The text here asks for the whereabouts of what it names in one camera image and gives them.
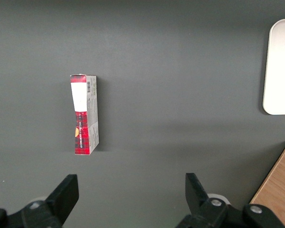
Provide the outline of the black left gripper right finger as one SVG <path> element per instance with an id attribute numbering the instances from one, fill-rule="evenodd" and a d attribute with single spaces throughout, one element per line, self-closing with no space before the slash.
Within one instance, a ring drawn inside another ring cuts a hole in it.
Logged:
<path id="1" fill-rule="evenodd" d="M 190 209 L 178 228 L 284 228 L 266 206 L 247 204 L 238 210 L 218 197 L 209 197 L 195 173 L 186 173 L 185 197 Z"/>

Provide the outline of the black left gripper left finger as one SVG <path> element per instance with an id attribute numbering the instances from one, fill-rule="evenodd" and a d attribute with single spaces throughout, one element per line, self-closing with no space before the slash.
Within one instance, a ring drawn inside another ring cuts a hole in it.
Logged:
<path id="1" fill-rule="evenodd" d="M 79 199 L 76 174 L 67 175 L 45 200 L 8 215 L 0 208 L 0 228 L 61 228 Z"/>

